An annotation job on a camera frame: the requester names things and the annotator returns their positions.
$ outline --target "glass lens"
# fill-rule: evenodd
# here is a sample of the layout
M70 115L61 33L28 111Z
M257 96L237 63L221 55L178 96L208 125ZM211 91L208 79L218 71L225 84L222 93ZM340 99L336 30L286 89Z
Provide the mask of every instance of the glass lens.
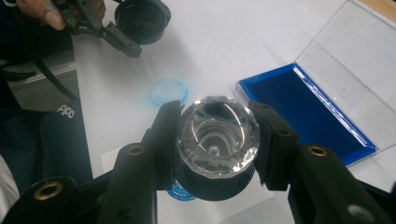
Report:
M180 158L197 174L230 178L245 171L260 144L260 128L248 108L224 96L193 103L181 117Z

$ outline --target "blue ink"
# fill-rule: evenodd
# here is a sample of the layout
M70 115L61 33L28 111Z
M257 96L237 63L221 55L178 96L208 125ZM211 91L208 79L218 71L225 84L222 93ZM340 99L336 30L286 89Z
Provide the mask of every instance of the blue ink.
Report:
M195 197L192 196L190 193L188 193L186 190L184 190L177 182L176 184L172 187L171 190L168 190L168 194L175 199L178 199L179 201L182 202L187 202L194 200Z
M175 100L179 100L184 105L188 96L189 90L182 82L172 78L166 78L155 83L151 89L149 98L155 105L163 105Z

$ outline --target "white surface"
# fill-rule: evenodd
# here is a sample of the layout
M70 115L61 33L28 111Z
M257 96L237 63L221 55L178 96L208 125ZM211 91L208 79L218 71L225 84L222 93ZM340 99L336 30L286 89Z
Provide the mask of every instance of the white surface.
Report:
M233 94L237 80L286 65L299 58L299 63L307 63L306 67L301 64L303 68L308 68L308 65L312 66L312 64L318 65L316 68L322 68L322 65L333 68L332 73L324 75L327 76L326 78L316 77L315 81L336 103L341 102L340 106L347 111L346 114L358 124L358 127L362 126L364 131L368 130L369 137L374 138L376 144L382 149L388 149L353 165L350 170L357 178L381 189L390 190L393 181L396 180L394 165L396 148L393 145L395 139L392 138L396 134L394 130L396 126L391 123L396 99L393 88L396 76L394 70L390 70L389 75L382 77L384 73L380 76L376 72L363 73L364 71L359 70L360 64L370 67L367 61L359 57L349 59L353 64L336 58L347 56L348 52L343 52L342 49L350 45L357 47L360 44L360 47L366 47L367 43L362 43L359 39L360 34L365 33L368 37L375 37L369 45L369 49L376 52L375 55L378 55L378 52L379 54L386 52L388 59L394 60L395 52L389 51L396 46L393 36L386 36L388 41L383 41L377 38L379 31L375 28L379 26L370 26L370 23L369 26L360 28L362 30L357 30L354 27L355 23L350 23L355 17L365 18L366 15L364 12L361 14L361 9L349 15L349 18L336 18L333 17L334 13L344 10L345 5L342 0L324 2L168 0L164 2L172 11L169 26L160 41L143 47L139 59L127 58L101 39L83 35L75 36L73 39L82 110L95 176L102 174L104 168L111 169L111 162L115 159L111 156L113 153L110 152L111 150L140 141L145 130L150 127L159 108L158 104L150 101L150 94L152 87L159 81L171 78L181 83L181 87L178 85L165 87L164 99L177 99L180 97L180 91L175 90L175 87L181 88L188 90L185 103L189 105L207 95L230 96ZM106 5L107 14L104 24L112 20L112 13L117 6L110 1L106 1ZM333 42L335 43L333 45L332 43L324 45L326 41L320 42L326 40L326 29L322 30L325 24L336 24L337 26L329 27L340 28L328 30L335 39L337 35L340 37L338 42ZM340 46L344 39L347 41L346 44ZM338 54L332 54L331 46ZM317 51L319 55L310 55L304 61L304 56L307 56L304 53L312 48L320 49ZM365 48L355 48L355 50L352 54L349 52L349 55L365 57L371 52L364 51ZM384 66L377 66L382 62L384 61L378 58L372 65L374 68L388 71L389 69ZM340 74L346 76L331 77ZM359 80L364 80L358 82L358 86L354 86L356 76L363 76L359 77ZM382 82L382 85L376 86L375 83L379 82ZM345 95L340 95L340 91L342 92L345 86L347 93L354 95L355 98L349 97L348 101L341 101ZM369 94L360 94L357 90L361 88L369 89ZM373 101L366 100L373 97L375 102L380 103L378 107L369 106ZM390 119L382 116L381 113L379 115L382 117L375 118L378 115L375 113L377 110L365 113L367 111L364 110L365 108L381 111L384 109L381 107L383 105L388 109L386 115L389 115ZM372 118L381 122L365 122ZM370 125L384 129L380 130L380 133L370 133ZM194 206L187 203L174 205L177 201L161 195L160 193L160 197L165 200L159 205L159 223L192 223L190 221L195 219L201 220L197 223L218 223L219 220L228 218L213 215L221 214L221 209L227 208L216 207L211 203L200 205L200 211L196 211L193 215L182 213L175 216L176 219L172 219L175 218L172 217L174 212L188 211L189 206L191 208ZM249 196L254 195L255 191L249 193ZM276 193L275 200L265 203L257 201L254 204L256 206L238 216L228 218L223 223L293 222L284 192ZM203 222L203 219L199 219L206 218L204 216L210 221Z
M172 19L162 39L131 59L102 39L73 39L78 85L95 176L101 155L140 141L158 105L152 86L173 78L188 89L186 104L232 95L236 80L292 62L343 1L164 1ZM117 6L106 1L104 24Z

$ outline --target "blue ink pad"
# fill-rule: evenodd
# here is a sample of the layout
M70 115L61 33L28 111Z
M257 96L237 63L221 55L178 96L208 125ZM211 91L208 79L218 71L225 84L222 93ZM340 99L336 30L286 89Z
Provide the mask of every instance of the blue ink pad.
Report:
M171 190L168 190L168 194L175 199L178 199L182 202L187 202L194 200L195 197L184 190L178 183L176 183Z
M163 105L175 100L179 100L184 105L188 96L189 90L182 82L166 78L154 84L149 98L155 105Z
M238 88L249 100L271 106L302 145L325 146L345 165L375 152L375 145L296 63L240 80Z

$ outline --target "black clamp jaw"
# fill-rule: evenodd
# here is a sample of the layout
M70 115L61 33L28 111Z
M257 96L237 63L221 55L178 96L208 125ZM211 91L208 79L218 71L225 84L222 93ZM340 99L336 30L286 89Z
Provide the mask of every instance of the black clamp jaw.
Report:
M94 35L132 58L140 57L139 45L156 42L171 19L169 8L159 0L125 0L116 9L116 24L102 24L89 0L74 0L76 16L68 0L54 0L72 35Z
M269 190L289 188L296 223L396 223L396 189L361 183L326 147L300 146L297 132L270 106L250 103L249 109L261 129L254 167ZM177 179L180 115L179 101L163 105L142 141L120 150L113 171L82 186L68 177L33 185L3 224L157 223L156 191L171 189Z

